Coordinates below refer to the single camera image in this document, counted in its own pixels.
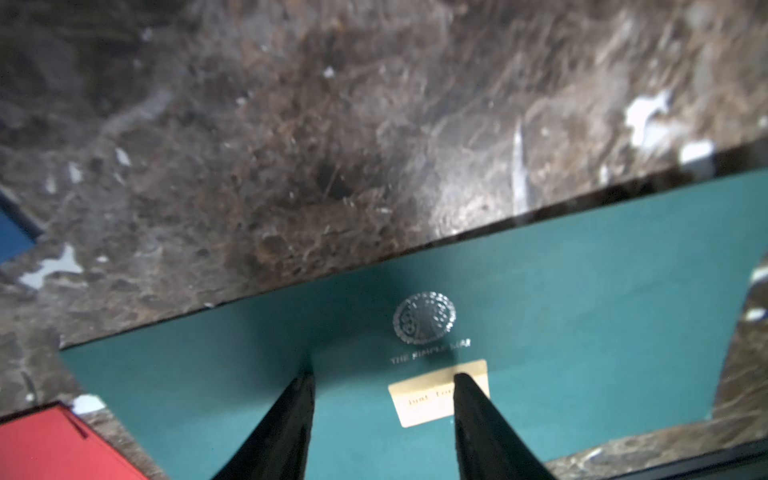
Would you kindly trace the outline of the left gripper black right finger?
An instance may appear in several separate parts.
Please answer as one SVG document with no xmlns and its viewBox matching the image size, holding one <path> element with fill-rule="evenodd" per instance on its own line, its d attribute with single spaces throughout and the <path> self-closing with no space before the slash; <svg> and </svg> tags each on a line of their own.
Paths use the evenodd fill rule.
<svg viewBox="0 0 768 480">
<path fill-rule="evenodd" d="M 456 452 L 462 480 L 554 479 L 469 374 L 456 374 L 454 385 Z"/>
</svg>

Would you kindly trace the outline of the green envelope with cream label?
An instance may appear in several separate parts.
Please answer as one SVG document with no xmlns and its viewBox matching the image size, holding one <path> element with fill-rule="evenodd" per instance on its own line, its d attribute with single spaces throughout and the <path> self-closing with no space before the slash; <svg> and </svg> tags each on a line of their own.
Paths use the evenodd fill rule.
<svg viewBox="0 0 768 480">
<path fill-rule="evenodd" d="M 767 249 L 767 174 L 499 232 L 65 350 L 174 479 L 209 479 L 288 384 L 316 381 L 310 479 L 454 479 L 449 419 L 391 385 L 484 361 L 543 460 L 711 412 Z"/>
</svg>

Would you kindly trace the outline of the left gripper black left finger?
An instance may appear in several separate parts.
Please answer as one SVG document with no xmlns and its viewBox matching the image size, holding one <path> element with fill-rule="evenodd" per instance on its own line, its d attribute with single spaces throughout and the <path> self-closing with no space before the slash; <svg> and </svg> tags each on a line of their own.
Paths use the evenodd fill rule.
<svg viewBox="0 0 768 480">
<path fill-rule="evenodd" d="M 296 377 L 215 480 L 305 478 L 315 409 L 315 380 Z"/>
</svg>

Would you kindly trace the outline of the red envelope two gold seals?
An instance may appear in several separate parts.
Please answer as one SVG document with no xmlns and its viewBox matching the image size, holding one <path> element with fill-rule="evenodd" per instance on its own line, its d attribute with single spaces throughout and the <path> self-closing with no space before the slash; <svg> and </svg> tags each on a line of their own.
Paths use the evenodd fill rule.
<svg viewBox="0 0 768 480">
<path fill-rule="evenodd" d="M 68 408 L 56 404 L 1 424 L 3 479 L 143 479 Z"/>
</svg>

